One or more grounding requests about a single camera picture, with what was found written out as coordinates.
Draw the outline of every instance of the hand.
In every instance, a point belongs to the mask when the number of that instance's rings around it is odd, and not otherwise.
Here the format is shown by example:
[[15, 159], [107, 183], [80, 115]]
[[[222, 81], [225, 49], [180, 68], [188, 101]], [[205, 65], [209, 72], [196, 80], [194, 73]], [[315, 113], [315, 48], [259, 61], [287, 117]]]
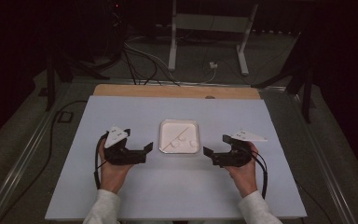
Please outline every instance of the hand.
[[[103, 153], [105, 141], [106, 139], [101, 141], [99, 148], [101, 162], [105, 161]], [[110, 162], [106, 162], [101, 167], [101, 189], [117, 194], [123, 186], [127, 173], [132, 166], [133, 165], [112, 165]]]
[[[257, 156], [258, 150], [251, 142], [247, 142], [253, 151], [254, 156]], [[248, 163], [242, 167], [225, 166], [229, 171], [231, 178], [234, 179], [235, 186], [240, 191], [242, 198], [257, 191], [257, 184], [255, 181], [255, 159], [252, 158]]]

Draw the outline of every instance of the person's left hand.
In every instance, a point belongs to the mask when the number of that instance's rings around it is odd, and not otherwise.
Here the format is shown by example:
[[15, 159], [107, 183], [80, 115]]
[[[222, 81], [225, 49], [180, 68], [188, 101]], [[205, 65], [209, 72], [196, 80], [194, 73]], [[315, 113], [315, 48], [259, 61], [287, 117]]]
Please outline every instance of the person's left hand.
[[[99, 154], [101, 158], [101, 162], [105, 161], [103, 146], [105, 144], [106, 139], [103, 139], [100, 148]], [[101, 167], [101, 187], [100, 189], [105, 189], [111, 191], [115, 194], [121, 189], [124, 184], [124, 180], [126, 179], [127, 173], [130, 170], [132, 165], [112, 165], [110, 162], [106, 162]]]

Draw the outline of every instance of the white stand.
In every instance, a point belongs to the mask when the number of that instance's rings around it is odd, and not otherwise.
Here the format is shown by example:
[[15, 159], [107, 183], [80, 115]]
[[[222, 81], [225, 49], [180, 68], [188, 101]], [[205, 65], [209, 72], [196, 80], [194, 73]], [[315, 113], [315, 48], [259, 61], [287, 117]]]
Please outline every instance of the white stand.
[[255, 13], [258, 5], [253, 5], [249, 17], [226, 17], [226, 16], [208, 16], [208, 15], [193, 15], [182, 14], [176, 12], [176, 0], [172, 2], [172, 37], [170, 59], [168, 61], [168, 69], [173, 72], [176, 66], [176, 29], [191, 29], [191, 30], [207, 30], [207, 31], [224, 31], [243, 33], [243, 40], [237, 46], [238, 60], [240, 62], [241, 73], [244, 76], [249, 74], [248, 66], [246, 64], [244, 49], [249, 34], [252, 30]]

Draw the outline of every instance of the gray carpet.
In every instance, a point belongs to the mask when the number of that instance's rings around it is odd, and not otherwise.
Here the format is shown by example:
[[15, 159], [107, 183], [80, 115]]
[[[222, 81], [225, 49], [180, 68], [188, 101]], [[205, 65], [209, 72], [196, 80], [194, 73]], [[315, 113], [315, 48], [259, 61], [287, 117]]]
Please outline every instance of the gray carpet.
[[[209, 84], [246, 87], [277, 75], [295, 41], [288, 35], [251, 35], [245, 51], [250, 69], [248, 77], [240, 75], [235, 53], [238, 39], [235, 36], [213, 44], [179, 46], [176, 71], [171, 74], [165, 71], [164, 75], [161, 70], [158, 70], [150, 83], [172, 85], [170, 79], [174, 78], [181, 85]], [[159, 57], [165, 63], [168, 61], [170, 39], [167, 37], [153, 40], [134, 38], [128, 41], [128, 44], [132, 48]], [[133, 54], [129, 54], [129, 57], [136, 71], [145, 77], [136, 78], [135, 82], [144, 83], [153, 74], [154, 64], [144, 57]], [[111, 80], [103, 83], [132, 84], [130, 70], [124, 61], [102, 72], [103, 75], [111, 77]], [[208, 67], [209, 62], [217, 62], [218, 67], [215, 71]], [[87, 100], [92, 95], [95, 86], [102, 83], [79, 71], [75, 73], [73, 83], [61, 85], [58, 83], [56, 109], [73, 101]], [[284, 87], [288, 81], [287, 78], [273, 86]], [[38, 123], [48, 114], [44, 111], [47, 99], [37, 96], [40, 89], [46, 86], [46, 74], [36, 77], [35, 83], [37, 88], [34, 93], [0, 131], [0, 187], [4, 184], [3, 181], [16, 159], [27, 148]], [[329, 218], [332, 223], [358, 223], [358, 164], [318, 88], [314, 87], [312, 92], [314, 107], [310, 110], [311, 124], [306, 124], [299, 116], [299, 104], [296, 103], [296, 97], [282, 92], [282, 88], [269, 88], [261, 90], [260, 93], [268, 106], [294, 178], [301, 186], [298, 190], [309, 215], [303, 220], [283, 220], [283, 223], [329, 223]], [[84, 108], [84, 103], [68, 106], [65, 110], [75, 114], [72, 122], [54, 124], [53, 150], [47, 169], [9, 210], [2, 223], [49, 223], [44, 216]], [[46, 161], [49, 128], [50, 125], [41, 136], [40, 143], [7, 204], [13, 203]], [[352, 217], [347, 219], [343, 217], [341, 206], [335, 201], [331, 179], [325, 174], [326, 167], [318, 162], [320, 159], [318, 159], [318, 148], [323, 152], [323, 158], [328, 161], [327, 168], [334, 174], [334, 180], [340, 187], [340, 192], [350, 208]]]

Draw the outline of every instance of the white sleeve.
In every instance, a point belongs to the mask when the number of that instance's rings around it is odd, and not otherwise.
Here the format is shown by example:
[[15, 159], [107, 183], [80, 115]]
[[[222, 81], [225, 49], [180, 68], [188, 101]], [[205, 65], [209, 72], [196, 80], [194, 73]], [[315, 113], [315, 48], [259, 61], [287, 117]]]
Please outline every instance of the white sleeve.
[[241, 210], [247, 224], [275, 224], [281, 223], [269, 211], [269, 206], [257, 190], [244, 197], [238, 207]]
[[97, 201], [92, 206], [83, 224], [117, 223], [120, 198], [107, 190], [98, 189]]

